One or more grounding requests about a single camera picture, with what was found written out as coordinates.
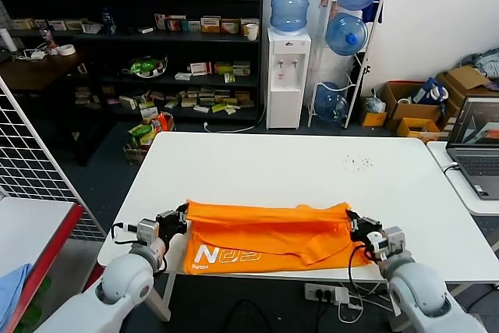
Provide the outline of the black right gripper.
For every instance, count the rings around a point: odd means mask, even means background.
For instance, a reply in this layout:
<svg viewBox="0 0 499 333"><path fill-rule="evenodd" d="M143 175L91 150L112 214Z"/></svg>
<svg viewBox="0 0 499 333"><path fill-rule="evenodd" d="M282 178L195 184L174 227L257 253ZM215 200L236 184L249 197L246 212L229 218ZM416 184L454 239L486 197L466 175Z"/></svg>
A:
<svg viewBox="0 0 499 333"><path fill-rule="evenodd" d="M371 233L381 234L383 225L376 220L368 217L361 217L352 210L346 210L346 215L350 220L350 239L354 243L362 243L369 246L371 240L368 235Z"/></svg>

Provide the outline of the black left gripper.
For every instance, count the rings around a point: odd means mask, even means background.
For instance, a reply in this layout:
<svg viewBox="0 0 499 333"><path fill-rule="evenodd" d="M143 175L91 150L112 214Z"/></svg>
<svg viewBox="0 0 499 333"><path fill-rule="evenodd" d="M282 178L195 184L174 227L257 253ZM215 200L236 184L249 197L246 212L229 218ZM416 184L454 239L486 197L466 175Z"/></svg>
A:
<svg viewBox="0 0 499 333"><path fill-rule="evenodd" d="M171 240L175 235L184 235L187 232L188 204L181 204L175 211L165 211L155 218L159 224L158 235L162 240Z"/></svg>

